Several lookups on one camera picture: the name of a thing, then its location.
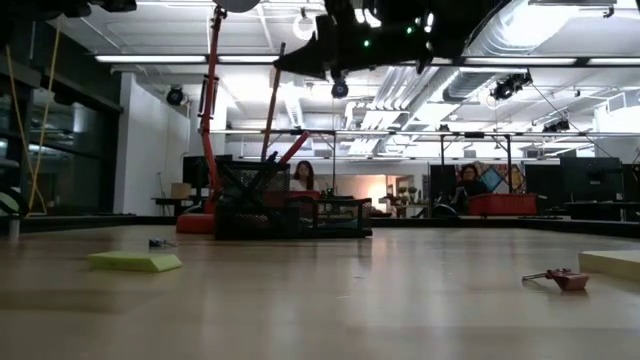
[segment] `glass wall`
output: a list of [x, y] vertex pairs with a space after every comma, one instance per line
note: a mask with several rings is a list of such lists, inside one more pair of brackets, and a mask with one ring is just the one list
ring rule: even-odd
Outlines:
[[[41, 157], [37, 188], [42, 201], [36, 198], [34, 211], [44, 212], [44, 203], [51, 215], [111, 212], [115, 147], [104, 144], [115, 141], [117, 117], [44, 89], [34, 91], [31, 114], [29, 159], [34, 169], [39, 152]], [[25, 183], [30, 194], [31, 178], [26, 177]]]
[[33, 181], [27, 159], [35, 170], [40, 153], [36, 185], [41, 197], [36, 193], [33, 212], [111, 213], [118, 114], [88, 107], [71, 93], [49, 93], [16, 84], [28, 152], [25, 156], [8, 80], [0, 78], [0, 181], [20, 188], [29, 201]]

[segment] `cable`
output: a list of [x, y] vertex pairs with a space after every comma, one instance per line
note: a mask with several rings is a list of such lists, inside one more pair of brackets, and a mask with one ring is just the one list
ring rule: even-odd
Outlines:
[[47, 118], [49, 117], [49, 105], [51, 104], [51, 93], [52, 93], [52, 89], [53, 89], [53, 78], [56, 74], [56, 60], [58, 59], [58, 45], [60, 44], [60, 19], [62, 19], [62, 17], [58, 17], [58, 20], [56, 21], [56, 40], [53, 44], [53, 56], [51, 58], [51, 68], [49, 69], [49, 87], [47, 88], [47, 90], [49, 91], [48, 93], [48, 98], [47, 98], [47, 103], [45, 104], [44, 107], [44, 116], [42, 118], [42, 130], [40, 130], [40, 142], [39, 142], [39, 148], [38, 148], [38, 157], [36, 160], [36, 169], [35, 172], [33, 174], [33, 184], [31, 186], [31, 197], [29, 198], [29, 209], [31, 209], [31, 207], [33, 206], [33, 199], [35, 197], [35, 193], [36, 193], [36, 181], [38, 180], [38, 171], [40, 170], [40, 160], [42, 159], [42, 144], [44, 143], [44, 133], [45, 133], [45, 128], [47, 126]]
[[[16, 91], [16, 81], [15, 75], [13, 73], [13, 60], [11, 60], [11, 48], [9, 45], [6, 46], [6, 54], [7, 54], [7, 67], [9, 68], [9, 83], [11, 84], [11, 96], [13, 97], [13, 107], [16, 109], [16, 118], [18, 119], [18, 128], [20, 129], [20, 140], [22, 141], [22, 148], [24, 149], [24, 156], [27, 159], [27, 166], [29, 168], [29, 176], [31, 177], [31, 181], [33, 184], [36, 184], [36, 179], [34, 177], [33, 166], [31, 165], [31, 158], [29, 157], [29, 144], [27, 144], [26, 136], [24, 134], [24, 126], [22, 124], [22, 116], [20, 113], [20, 106], [18, 105], [18, 92]], [[38, 197], [40, 198], [40, 203], [42, 205], [42, 209], [47, 214], [47, 207], [45, 206], [44, 199], [40, 190], [36, 187], [36, 191], [38, 192]], [[31, 213], [31, 206], [27, 209], [27, 215]]]
[[[549, 106], [551, 106], [551, 108], [553, 108], [553, 110], [555, 110], [555, 111], [556, 111], [556, 113], [560, 114], [560, 117], [561, 117], [563, 120], [566, 120], [566, 121], [569, 123], [569, 125], [571, 125], [571, 126], [572, 126], [574, 129], [576, 129], [578, 132], [580, 132], [580, 133], [582, 132], [580, 129], [578, 129], [578, 127], [577, 127], [577, 126], [573, 125], [573, 123], [572, 123], [571, 121], [569, 121], [569, 119], [568, 119], [567, 117], [565, 117], [565, 116], [560, 112], [560, 110], [558, 110], [558, 108], [556, 108], [555, 106], [553, 106], [553, 104], [551, 103], [551, 101], [549, 101], [549, 99], [547, 99], [547, 97], [546, 97], [546, 96], [544, 96], [544, 94], [542, 93], [542, 91], [540, 91], [540, 89], [538, 89], [538, 87], [537, 87], [537, 86], [535, 86], [533, 83], [531, 84], [531, 86], [533, 86], [533, 88], [534, 88], [534, 89], [536, 89], [536, 91], [538, 92], [538, 94], [540, 94], [540, 96], [542, 96], [542, 98], [544, 99], [544, 101], [546, 101], [546, 102], [547, 102], [547, 104], [549, 104]], [[589, 142], [590, 142], [591, 144], [593, 144], [593, 146], [597, 147], [600, 151], [602, 151], [603, 153], [605, 153], [605, 155], [607, 155], [608, 157], [611, 157], [611, 158], [612, 158], [612, 157], [614, 157], [613, 155], [609, 154], [605, 149], [603, 149], [603, 148], [602, 148], [602, 146], [600, 146], [600, 145], [596, 144], [596, 142], [595, 142], [595, 141], [593, 141], [593, 140], [589, 137], [589, 135], [586, 135], [586, 134], [585, 134], [585, 136], [584, 136], [584, 137], [585, 137], [587, 140], [589, 140]]]

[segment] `woman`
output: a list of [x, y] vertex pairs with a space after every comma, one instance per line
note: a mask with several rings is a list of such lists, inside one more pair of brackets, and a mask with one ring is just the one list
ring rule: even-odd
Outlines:
[[460, 169], [462, 180], [456, 185], [456, 193], [451, 204], [458, 210], [466, 210], [471, 196], [482, 195], [489, 192], [487, 186], [478, 180], [478, 170], [475, 166], [467, 164]]
[[300, 161], [289, 185], [290, 191], [320, 191], [313, 178], [313, 167], [308, 161]]

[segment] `red storage bin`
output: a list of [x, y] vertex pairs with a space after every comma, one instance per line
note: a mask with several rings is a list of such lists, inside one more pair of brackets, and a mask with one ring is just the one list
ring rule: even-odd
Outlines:
[[469, 198], [469, 215], [537, 215], [536, 194], [483, 194]]

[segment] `long black hair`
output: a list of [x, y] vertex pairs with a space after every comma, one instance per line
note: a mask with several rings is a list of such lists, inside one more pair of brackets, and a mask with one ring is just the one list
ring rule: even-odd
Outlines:
[[300, 180], [300, 166], [302, 165], [305, 165], [307, 169], [309, 169], [309, 176], [307, 176], [307, 190], [313, 190], [313, 166], [311, 166], [310, 162], [306, 160], [300, 161], [296, 166], [296, 172], [293, 174], [293, 178], [295, 180]]

